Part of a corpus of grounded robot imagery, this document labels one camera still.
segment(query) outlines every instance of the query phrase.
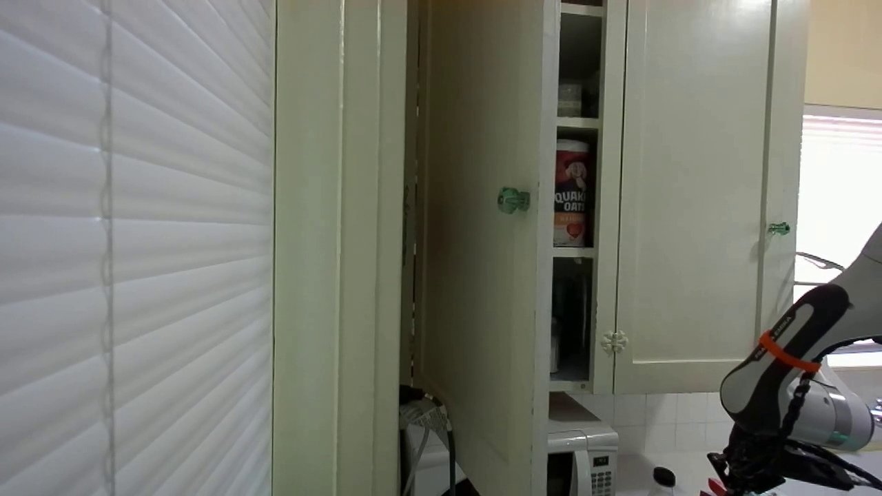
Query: white cabinet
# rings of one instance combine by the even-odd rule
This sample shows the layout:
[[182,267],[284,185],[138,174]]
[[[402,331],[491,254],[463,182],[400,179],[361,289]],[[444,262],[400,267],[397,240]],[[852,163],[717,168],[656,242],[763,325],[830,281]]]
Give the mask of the white cabinet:
[[[584,336],[557,342],[579,347],[560,378],[593,391],[717,389],[788,300],[794,240],[766,226],[794,223],[802,11],[424,3],[413,375],[447,400],[482,493],[543,493],[562,281],[582,284]],[[598,88],[579,116],[557,113],[579,107],[557,102],[565,72]],[[560,138],[595,157],[587,248],[554,248]]]

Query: cabinet knob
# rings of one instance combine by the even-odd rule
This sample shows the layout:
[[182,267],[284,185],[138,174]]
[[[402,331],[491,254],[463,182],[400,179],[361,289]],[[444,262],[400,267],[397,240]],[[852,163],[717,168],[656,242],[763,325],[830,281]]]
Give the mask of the cabinet knob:
[[518,190],[518,187],[502,187],[496,196],[496,207],[499,212],[526,212],[529,209],[529,190]]
[[786,237],[786,234],[791,234],[791,223],[769,223],[769,234]]

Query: cabinet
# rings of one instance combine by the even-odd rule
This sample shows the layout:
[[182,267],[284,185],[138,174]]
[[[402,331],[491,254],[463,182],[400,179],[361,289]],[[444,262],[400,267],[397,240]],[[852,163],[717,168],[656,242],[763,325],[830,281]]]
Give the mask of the cabinet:
[[[794,223],[802,14],[424,3],[416,380],[447,400],[477,488],[543,493],[551,389],[717,389],[788,300],[794,240],[766,223]],[[598,94],[576,116],[560,116],[579,107],[557,99],[568,77]],[[560,138],[593,149],[587,248],[554,248]],[[554,314],[571,311],[582,331],[551,378]]]

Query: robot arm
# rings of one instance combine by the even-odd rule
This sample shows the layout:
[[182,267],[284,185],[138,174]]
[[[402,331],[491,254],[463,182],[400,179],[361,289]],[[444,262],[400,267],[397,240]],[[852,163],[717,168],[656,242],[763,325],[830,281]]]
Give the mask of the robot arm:
[[882,226],[835,281],[805,292],[761,344],[725,375],[722,408],[736,427],[722,455],[708,455],[730,493],[769,490],[786,477],[882,490],[882,482],[824,446],[860,449],[874,435],[854,394],[819,383],[821,358],[882,336]]

